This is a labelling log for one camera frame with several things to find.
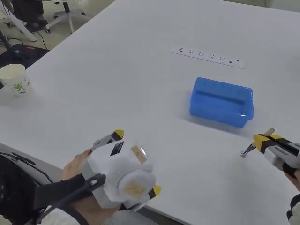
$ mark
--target cable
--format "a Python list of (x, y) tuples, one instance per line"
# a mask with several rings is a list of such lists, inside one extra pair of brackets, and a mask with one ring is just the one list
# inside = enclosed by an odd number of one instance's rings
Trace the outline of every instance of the cable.
[(10, 39), (8, 40), (8, 43), (9, 43), (10, 40), (17, 40), (17, 41), (20, 41), (22, 45), (24, 44), (24, 42), (23, 42), (22, 40), (17, 39), (17, 38), (10, 38)]
[(82, 194), (83, 192), (85, 192), (86, 190), (88, 191), (93, 191), (95, 189), (97, 189), (98, 187), (104, 185), (105, 183), (105, 179), (106, 176), (104, 174), (96, 174), (94, 176), (92, 176), (91, 178), (87, 179), (85, 181), (85, 184), (83, 187), (77, 189), (76, 191), (74, 191), (73, 193), (67, 195), (66, 197), (64, 197), (63, 199), (59, 200), (58, 202), (56, 202), (55, 204), (53, 204), (46, 212), (44, 212), (37, 220), (37, 224), (40, 224), (42, 222), (42, 220), (50, 213), (52, 212), (55, 208), (58, 208), (59, 206), (62, 206), (66, 203), (71, 202), (72, 200), (75, 199), (75, 197), (77, 197), (78, 195)]
[(10, 11), (8, 8), (6, 8), (6, 6), (4, 5), (3, 1), (2, 2), (2, 5), (3, 5), (3, 8), (4, 8), (4, 12), (7, 14), (7, 15), (10, 15)]
[(43, 36), (37, 31), (37, 33), (39, 34), (39, 36), (41, 36), (41, 38), (42, 38), (42, 40), (43, 40), (43, 44), (44, 44), (44, 46), (45, 46), (45, 49), (47, 49), (48, 50), (48, 48), (47, 48), (47, 46), (46, 46), (46, 44), (45, 44), (45, 41), (44, 41), (44, 38), (43, 38)]
[(35, 167), (32, 163), (31, 160), (25, 158), (25, 157), (21, 157), (21, 156), (15, 156), (9, 153), (4, 153), (4, 152), (0, 152), (0, 155), (4, 155), (4, 156), (10, 156), (12, 158), (14, 158), (15, 160), (21, 161), (23, 163), (25, 163), (26, 165), (32, 167), (33, 169), (37, 170), (38, 172), (40, 172), (41, 174), (43, 174), (49, 181), (50, 183), (53, 183), (53, 180), (48, 176), (47, 173), (45, 173), (44, 171), (41, 171), (40, 169), (38, 169), (37, 167)]

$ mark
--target power outlet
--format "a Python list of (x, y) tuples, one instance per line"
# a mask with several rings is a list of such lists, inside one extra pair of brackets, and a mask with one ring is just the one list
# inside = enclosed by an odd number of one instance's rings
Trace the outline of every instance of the power outlet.
[(217, 54), (198, 51), (190, 48), (182, 48), (182, 47), (173, 48), (170, 52), (179, 55), (185, 55), (195, 59), (206, 60), (206, 61), (215, 62), (215, 63), (219, 63), (231, 67), (237, 67), (241, 69), (245, 69), (245, 64), (246, 64), (245, 61), (242, 59), (220, 56)]

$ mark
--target hand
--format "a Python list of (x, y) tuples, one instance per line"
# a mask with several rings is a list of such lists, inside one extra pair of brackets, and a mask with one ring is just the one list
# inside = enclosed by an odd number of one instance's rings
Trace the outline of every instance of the hand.
[(296, 170), (294, 173), (295, 177), (291, 177), (289, 174), (285, 173), (285, 176), (291, 181), (293, 185), (297, 188), (298, 191), (300, 191), (300, 170)]
[[(80, 165), (90, 153), (90, 150), (86, 150), (75, 156), (73, 161), (64, 167), (61, 179), (68, 180), (80, 174)], [(71, 206), (85, 217), (89, 225), (99, 225), (107, 218), (111, 217), (119, 209), (119, 207), (113, 209), (102, 209), (93, 196), (74, 202)]]

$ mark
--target paper cup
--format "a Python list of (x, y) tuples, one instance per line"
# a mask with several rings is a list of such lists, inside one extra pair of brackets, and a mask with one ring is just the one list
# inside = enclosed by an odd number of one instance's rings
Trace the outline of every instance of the paper cup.
[(18, 96), (24, 96), (31, 90), (25, 66), (21, 64), (10, 64), (0, 69), (0, 80)]

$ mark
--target blue plastic container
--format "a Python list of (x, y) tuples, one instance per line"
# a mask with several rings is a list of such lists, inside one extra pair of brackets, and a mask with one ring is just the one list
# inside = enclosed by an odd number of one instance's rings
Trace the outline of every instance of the blue plastic container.
[(192, 116), (242, 128), (253, 118), (251, 88), (198, 77), (189, 112)]

